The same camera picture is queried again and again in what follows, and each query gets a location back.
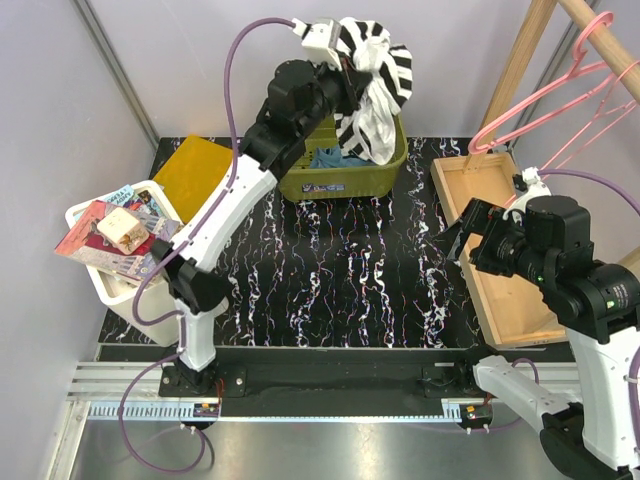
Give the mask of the black white striped tank top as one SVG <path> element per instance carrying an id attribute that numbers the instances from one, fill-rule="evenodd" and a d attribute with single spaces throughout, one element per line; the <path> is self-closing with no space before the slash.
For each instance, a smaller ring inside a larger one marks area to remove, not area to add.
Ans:
<path id="1" fill-rule="evenodd" d="M 345 17 L 340 25 L 338 51 L 372 79 L 354 113 L 334 115 L 338 144 L 345 156 L 386 165 L 395 151 L 395 118 L 413 93 L 413 56 L 377 21 Z"/>

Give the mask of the blue tank top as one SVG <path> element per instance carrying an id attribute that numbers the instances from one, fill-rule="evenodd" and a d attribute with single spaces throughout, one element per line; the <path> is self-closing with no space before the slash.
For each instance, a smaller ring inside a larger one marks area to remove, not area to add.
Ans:
<path id="1" fill-rule="evenodd" d="M 356 168 L 368 166 L 373 166 L 373 163 L 357 156 L 344 156 L 339 146 L 316 148 L 310 163 L 310 167 L 312 169 Z"/>

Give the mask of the thick pink plastic hanger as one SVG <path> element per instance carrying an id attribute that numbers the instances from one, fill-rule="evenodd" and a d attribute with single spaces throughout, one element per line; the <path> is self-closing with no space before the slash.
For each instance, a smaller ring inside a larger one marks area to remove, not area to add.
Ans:
<path id="1" fill-rule="evenodd" d="M 489 150 L 493 149 L 498 145 L 505 144 L 514 140 L 530 131 L 539 128 L 543 124 L 551 121 L 555 117 L 560 114 L 576 107 L 577 105 L 585 102 L 586 100 L 594 97 L 597 93 L 600 93 L 605 87 L 611 85 L 614 81 L 615 75 L 610 72 L 609 75 L 596 87 L 587 90 L 585 93 L 582 93 L 580 96 L 574 98 L 570 102 L 564 104 L 563 106 L 557 108 L 556 110 L 551 111 L 543 116 L 540 116 L 536 120 L 533 120 L 515 130 L 512 130 L 509 134 L 504 135 L 502 137 L 492 137 L 490 140 L 483 140 L 493 134 L 496 130 L 498 130 L 502 125 L 504 125 L 508 120 L 512 117 L 516 116 L 520 112 L 526 110 L 529 106 L 535 104 L 545 96 L 555 92 L 561 87 L 569 84 L 578 78 L 603 71 L 605 69 L 611 70 L 609 65 L 604 61 L 600 60 L 594 63 L 590 63 L 584 65 L 584 59 L 587 55 L 587 49 L 584 47 L 588 36 L 595 31 L 597 27 L 609 27 L 613 24 L 614 14 L 611 11 L 605 11 L 603 13 L 597 14 L 593 20 L 591 20 L 587 26 L 582 30 L 578 38 L 574 41 L 572 46 L 572 63 L 568 70 L 562 74 L 560 77 L 555 80 L 549 82 L 543 87 L 538 88 L 529 96 L 525 97 L 519 103 L 516 103 L 511 108 L 507 109 L 505 106 L 499 107 L 498 112 L 493 115 L 487 116 L 483 120 L 483 126 L 478 131 L 478 133 L 472 138 L 469 143 L 468 149 L 470 155 L 480 155 L 485 154 Z"/>

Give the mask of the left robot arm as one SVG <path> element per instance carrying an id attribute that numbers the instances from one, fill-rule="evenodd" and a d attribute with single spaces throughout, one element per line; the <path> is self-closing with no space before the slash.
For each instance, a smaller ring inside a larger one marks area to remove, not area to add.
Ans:
<path id="1" fill-rule="evenodd" d="M 302 157 L 306 139 L 320 124 L 334 113 L 358 110 L 372 79 L 348 61 L 337 70 L 303 60 L 282 63 L 216 190 L 176 236 L 153 243 L 151 253 L 180 324 L 175 363 L 181 384 L 193 395 L 208 394 L 216 382 L 210 367 L 216 357 L 214 326 L 229 307 L 231 286 L 214 269 L 225 244 Z"/>

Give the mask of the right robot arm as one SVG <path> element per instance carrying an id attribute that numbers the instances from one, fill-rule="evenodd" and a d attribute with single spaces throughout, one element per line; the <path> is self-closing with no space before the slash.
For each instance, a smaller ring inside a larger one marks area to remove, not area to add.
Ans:
<path id="1" fill-rule="evenodd" d="M 589 212 L 562 195 L 530 199 L 513 214 L 474 198 L 441 238 L 450 259 L 468 250 L 481 272 L 534 285 L 565 329 L 581 398 L 571 402 L 520 373 L 491 347 L 474 347 L 454 371 L 466 396 L 505 403 L 537 433 L 549 461 L 572 479 L 639 475 L 639 281 L 594 256 Z"/>

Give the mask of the wooden clothes rack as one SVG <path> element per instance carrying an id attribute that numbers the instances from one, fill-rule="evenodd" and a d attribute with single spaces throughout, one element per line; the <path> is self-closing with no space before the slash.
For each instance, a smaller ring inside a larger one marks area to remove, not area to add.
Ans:
<path id="1" fill-rule="evenodd" d="M 554 9 L 551 1 L 530 5 L 486 116 L 514 106 L 513 94 Z M 516 192 L 513 176 L 521 170 L 512 157 L 498 151 L 437 160 L 431 172 L 451 226 L 472 198 L 505 209 Z M 555 160 L 538 168 L 541 178 L 560 175 Z M 521 220 L 526 250 L 522 278 L 480 272 L 470 252 L 481 237 L 472 234 L 459 259 L 486 342 L 498 348 L 561 342 L 569 331 L 607 341 L 639 325 L 637 255 L 622 264 L 606 264 L 594 256 L 589 212 L 574 199 L 554 195 L 531 199 Z"/>

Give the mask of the olive green plastic basket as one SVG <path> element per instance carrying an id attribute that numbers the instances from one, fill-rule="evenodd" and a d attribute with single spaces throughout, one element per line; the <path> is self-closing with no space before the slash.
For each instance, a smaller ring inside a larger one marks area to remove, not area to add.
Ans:
<path id="1" fill-rule="evenodd" d="M 395 151 L 386 165 L 370 163 L 369 166 L 312 168 L 311 162 L 318 149 L 326 150 L 337 145 L 334 119 L 325 119 L 305 141 L 306 152 L 279 182 L 280 193 L 291 202 L 385 196 L 395 185 L 408 155 L 408 141 L 400 115 L 394 118 L 394 125 Z"/>

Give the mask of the yellow translucent folder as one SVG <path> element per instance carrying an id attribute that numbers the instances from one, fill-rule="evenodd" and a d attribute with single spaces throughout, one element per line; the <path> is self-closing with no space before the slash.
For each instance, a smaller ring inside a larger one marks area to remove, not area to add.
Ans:
<path id="1" fill-rule="evenodd" d="M 160 139 L 151 179 L 163 190 L 180 220 L 188 223 L 231 166 L 229 142 L 195 135 Z"/>

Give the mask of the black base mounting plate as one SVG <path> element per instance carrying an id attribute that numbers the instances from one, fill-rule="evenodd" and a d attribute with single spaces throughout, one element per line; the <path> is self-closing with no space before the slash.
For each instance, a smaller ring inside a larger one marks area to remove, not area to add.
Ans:
<path id="1" fill-rule="evenodd" d="M 172 359 L 80 364 L 72 390 L 95 401 L 123 394 L 130 420 L 187 422 L 452 423 L 463 404 L 483 403 L 472 378 L 496 354 L 469 349 L 220 346 L 203 381 Z"/>

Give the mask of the small cream cube box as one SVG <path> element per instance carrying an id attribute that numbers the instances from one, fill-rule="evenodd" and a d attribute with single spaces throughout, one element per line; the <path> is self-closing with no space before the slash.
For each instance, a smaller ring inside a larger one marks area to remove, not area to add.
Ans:
<path id="1" fill-rule="evenodd" d="M 97 229 L 125 255 L 133 254 L 149 238 L 144 225 L 122 207 L 116 207 L 99 221 Z"/>

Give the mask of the white storage box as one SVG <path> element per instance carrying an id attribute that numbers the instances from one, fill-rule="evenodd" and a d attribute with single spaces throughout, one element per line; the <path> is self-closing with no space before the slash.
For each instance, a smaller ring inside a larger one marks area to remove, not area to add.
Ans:
<path id="1" fill-rule="evenodd" d="M 97 197 L 97 200 L 115 200 L 120 205 L 125 199 L 125 191 L 137 195 L 146 192 L 146 198 L 151 197 L 152 205 L 165 217 L 175 221 L 180 218 L 163 192 L 163 188 L 153 180 L 144 180 L 132 184 L 129 188 L 121 187 L 119 190 Z M 136 322 L 132 310 L 133 300 L 138 290 L 141 278 L 121 275 L 117 271 L 96 269 L 86 266 L 90 280 L 100 301 L 113 313 L 126 321 L 131 328 L 135 328 L 149 340 L 161 346 L 168 346 L 178 340 L 178 321 L 165 320 L 162 323 L 151 326 L 140 325 Z M 173 308 L 173 302 L 168 294 L 165 284 L 159 278 L 153 280 L 146 289 L 147 297 L 142 297 L 139 302 L 139 315 L 156 318 Z"/>

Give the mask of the aluminium rail frame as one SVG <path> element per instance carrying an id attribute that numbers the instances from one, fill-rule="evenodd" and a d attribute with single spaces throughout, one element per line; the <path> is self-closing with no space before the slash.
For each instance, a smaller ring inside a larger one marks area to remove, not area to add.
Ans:
<path id="1" fill-rule="evenodd" d="M 465 433 L 460 349 L 221 346 L 210 389 L 172 358 L 115 345 L 80 363 L 50 479 L 555 479 L 538 435 L 502 396 Z"/>

